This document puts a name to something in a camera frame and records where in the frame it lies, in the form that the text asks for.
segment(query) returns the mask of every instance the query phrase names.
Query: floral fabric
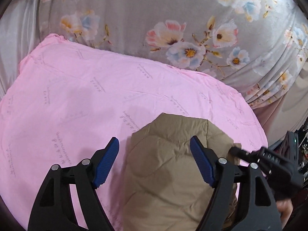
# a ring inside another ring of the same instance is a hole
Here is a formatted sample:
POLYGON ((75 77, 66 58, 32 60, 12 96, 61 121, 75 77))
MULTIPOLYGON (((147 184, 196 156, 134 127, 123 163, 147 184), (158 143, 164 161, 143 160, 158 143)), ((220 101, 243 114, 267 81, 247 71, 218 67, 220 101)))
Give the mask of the floral fabric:
POLYGON ((254 109, 290 89, 307 60, 308 21, 293 0, 41 0, 49 33, 206 73, 254 109))

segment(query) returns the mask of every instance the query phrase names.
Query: human hand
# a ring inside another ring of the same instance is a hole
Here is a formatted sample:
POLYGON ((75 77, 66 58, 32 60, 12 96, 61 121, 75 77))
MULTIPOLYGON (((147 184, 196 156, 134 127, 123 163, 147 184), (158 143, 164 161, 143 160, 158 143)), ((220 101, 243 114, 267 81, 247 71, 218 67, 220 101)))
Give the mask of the human hand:
POLYGON ((281 213, 280 219, 282 223, 282 228, 284 228, 293 211, 292 201, 291 199, 279 200, 276 202, 276 205, 277 205, 278 211, 281 213))

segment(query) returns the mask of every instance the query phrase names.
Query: pink fabric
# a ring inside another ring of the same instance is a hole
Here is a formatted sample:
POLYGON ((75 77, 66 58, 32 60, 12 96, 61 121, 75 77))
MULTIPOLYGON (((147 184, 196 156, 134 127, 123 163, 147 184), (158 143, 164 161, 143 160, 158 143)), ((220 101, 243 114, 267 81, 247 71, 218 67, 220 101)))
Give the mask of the pink fabric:
MULTIPOLYGON (((92 49, 54 34, 22 60, 20 71, 0 102, 0 195, 25 228, 51 165, 74 166, 116 136, 120 152, 97 193, 112 225, 121 230, 126 143, 162 112, 209 119, 249 151, 267 146, 242 96, 205 74, 92 49)), ((76 193, 73 203, 86 227, 76 193)))

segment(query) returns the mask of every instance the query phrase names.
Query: blue rubber tip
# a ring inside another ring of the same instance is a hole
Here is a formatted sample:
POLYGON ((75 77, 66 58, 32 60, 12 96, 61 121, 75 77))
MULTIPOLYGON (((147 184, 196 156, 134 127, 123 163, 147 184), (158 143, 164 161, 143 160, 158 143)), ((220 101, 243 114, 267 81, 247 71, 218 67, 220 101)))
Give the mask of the blue rubber tip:
POLYGON ((95 170, 95 178, 93 180, 93 184, 96 188, 106 181, 116 156, 118 155, 119 146, 119 140, 114 138, 114 141, 110 144, 108 150, 97 165, 95 170))
POLYGON ((203 152, 203 148, 204 147, 199 145, 195 137, 190 139, 190 150, 197 163, 202 178, 212 187, 215 183, 214 170, 205 153, 203 152))

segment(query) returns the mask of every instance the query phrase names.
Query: silver screw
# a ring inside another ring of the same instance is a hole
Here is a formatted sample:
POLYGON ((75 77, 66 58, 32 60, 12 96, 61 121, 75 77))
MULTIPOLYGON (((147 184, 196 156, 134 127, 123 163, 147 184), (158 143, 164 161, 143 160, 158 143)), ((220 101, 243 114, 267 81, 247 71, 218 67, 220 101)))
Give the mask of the silver screw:
POLYGON ((89 165, 90 164, 90 160, 89 159, 84 159, 81 162, 82 165, 89 165))
POLYGON ((254 162, 251 163, 250 166, 251 166, 253 169, 257 169, 257 168, 258 168, 258 165, 257 165, 256 163, 254 163, 254 162))
POLYGON ((225 158, 219 158, 218 161, 221 164, 226 164, 227 163, 227 160, 225 158))
POLYGON ((59 168, 59 165, 58 164, 54 164, 51 166, 51 170, 55 171, 59 168))

